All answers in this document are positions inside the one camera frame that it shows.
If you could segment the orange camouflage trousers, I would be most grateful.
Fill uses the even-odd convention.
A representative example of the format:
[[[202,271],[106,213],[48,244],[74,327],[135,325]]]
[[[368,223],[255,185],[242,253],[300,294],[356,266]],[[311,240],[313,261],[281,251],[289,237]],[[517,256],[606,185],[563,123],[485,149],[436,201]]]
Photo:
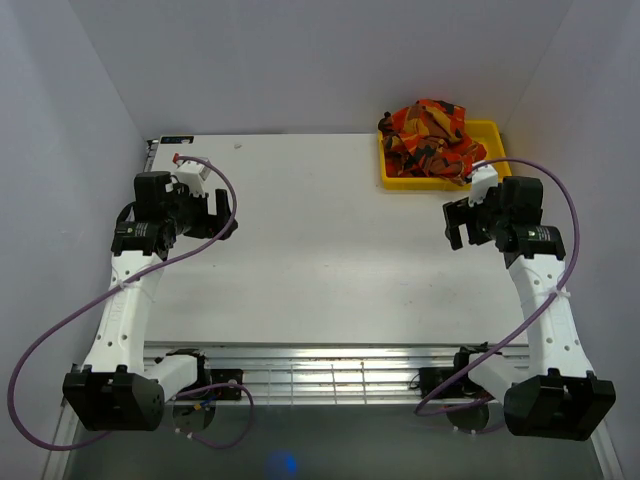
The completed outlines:
[[[384,172],[390,178],[437,178],[462,186],[472,166],[487,156],[466,132],[466,109],[419,99],[378,122]]]

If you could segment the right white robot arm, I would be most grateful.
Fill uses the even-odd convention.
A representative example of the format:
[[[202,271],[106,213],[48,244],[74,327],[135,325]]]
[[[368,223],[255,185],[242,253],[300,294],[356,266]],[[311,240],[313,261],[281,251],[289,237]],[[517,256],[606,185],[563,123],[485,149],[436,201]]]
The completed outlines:
[[[520,301],[529,365],[520,371],[501,354],[471,353],[451,375],[454,390],[485,390],[503,406],[516,436],[587,440],[614,405],[612,382],[596,376],[579,340],[569,294],[560,286],[566,251],[560,231],[542,224],[543,185],[530,177],[477,171],[468,197],[447,203],[445,234],[454,249],[465,228],[472,245],[495,244]]]

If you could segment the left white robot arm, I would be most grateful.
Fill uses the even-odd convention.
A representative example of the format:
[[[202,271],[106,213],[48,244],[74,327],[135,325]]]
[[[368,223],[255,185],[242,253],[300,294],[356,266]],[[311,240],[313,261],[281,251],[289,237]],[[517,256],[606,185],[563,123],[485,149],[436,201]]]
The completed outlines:
[[[90,431],[153,431],[166,401],[205,397],[212,376],[195,349],[174,350],[144,365],[145,333],[156,290],[177,238],[224,240],[237,227],[228,193],[208,207],[208,169],[187,161],[175,171],[134,179],[135,199],[116,219],[111,286],[96,338],[82,366],[66,375],[63,395]]]

